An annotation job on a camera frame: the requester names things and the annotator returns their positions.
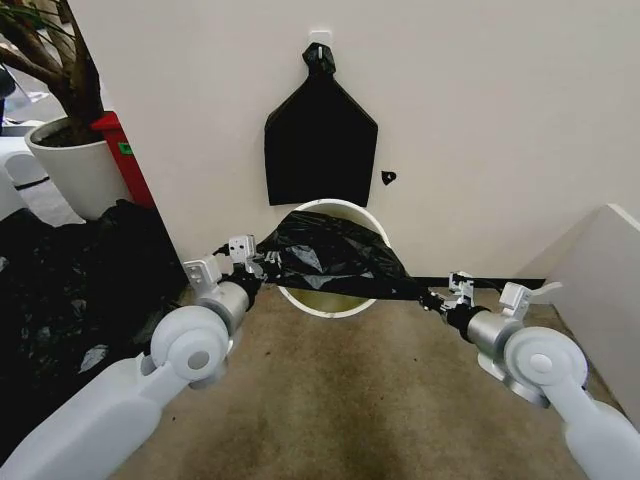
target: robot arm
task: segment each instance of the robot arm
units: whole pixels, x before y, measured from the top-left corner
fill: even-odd
[[[222,377],[260,281],[242,272],[221,281],[213,256],[187,262],[185,269],[196,305],[162,319],[151,356],[101,372],[18,445],[0,478],[106,478],[149,438],[162,409],[187,385],[199,388]]]
[[[564,437],[575,461],[591,480],[640,478],[640,434],[613,407],[593,400],[584,386],[587,361],[578,345],[560,332],[522,323],[539,290],[508,283],[500,297],[501,313],[473,304],[473,279],[452,274],[457,300],[430,294],[422,301],[478,349],[478,364],[529,402],[553,405],[564,422]]]

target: black trash bag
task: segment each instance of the black trash bag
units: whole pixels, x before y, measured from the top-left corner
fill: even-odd
[[[187,282],[156,211],[120,201],[54,228],[27,209],[0,221],[0,463],[104,368],[148,351]]]
[[[264,268],[266,281],[282,287],[392,300],[425,293],[378,233],[350,220],[293,211],[257,249],[279,254],[279,265]]]
[[[302,57],[308,78],[265,126],[269,204],[339,198],[366,207],[378,125],[334,79],[329,47],[312,43]]]

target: trash can liner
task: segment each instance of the trash can liner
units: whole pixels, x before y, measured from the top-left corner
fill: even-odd
[[[322,213],[289,213],[257,249],[278,253],[280,264],[265,264],[265,273],[282,287],[392,300],[426,290],[378,233]]]

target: potted plant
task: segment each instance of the potted plant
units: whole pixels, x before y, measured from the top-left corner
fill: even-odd
[[[0,33],[14,45],[0,46],[0,62],[44,82],[66,113],[25,140],[71,207],[93,219],[130,198],[106,142],[91,129],[105,113],[100,79],[67,0],[0,0]]]

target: carpet floor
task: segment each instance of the carpet floor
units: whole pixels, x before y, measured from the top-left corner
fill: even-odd
[[[497,295],[478,291],[490,308]],[[528,325],[566,332],[550,306]],[[224,379],[187,389],[113,475],[129,479],[584,479],[558,415],[484,373],[440,317],[379,301],[323,320],[261,291]],[[612,402],[591,374],[589,391]]]

